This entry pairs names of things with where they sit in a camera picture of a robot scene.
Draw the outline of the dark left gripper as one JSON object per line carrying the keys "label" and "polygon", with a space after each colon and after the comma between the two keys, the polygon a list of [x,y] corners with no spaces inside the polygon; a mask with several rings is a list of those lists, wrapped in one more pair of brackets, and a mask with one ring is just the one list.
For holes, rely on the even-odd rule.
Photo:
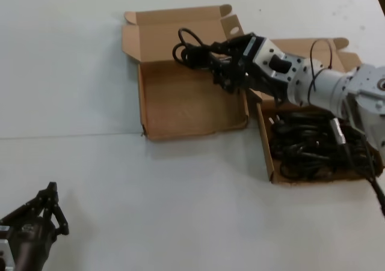
{"label": "dark left gripper", "polygon": [[1,219],[1,270],[42,270],[57,236],[68,234],[57,183],[50,182],[33,199]]}

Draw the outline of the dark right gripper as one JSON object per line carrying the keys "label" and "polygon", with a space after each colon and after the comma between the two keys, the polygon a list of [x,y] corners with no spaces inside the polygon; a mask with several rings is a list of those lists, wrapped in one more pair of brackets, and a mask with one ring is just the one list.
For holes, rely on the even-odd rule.
{"label": "dark right gripper", "polygon": [[234,93],[249,87],[274,98],[277,105],[287,99],[288,73],[286,54],[271,40],[253,34],[234,37],[210,45],[210,56],[234,56],[241,53],[239,64],[231,59],[212,62],[214,84]]}

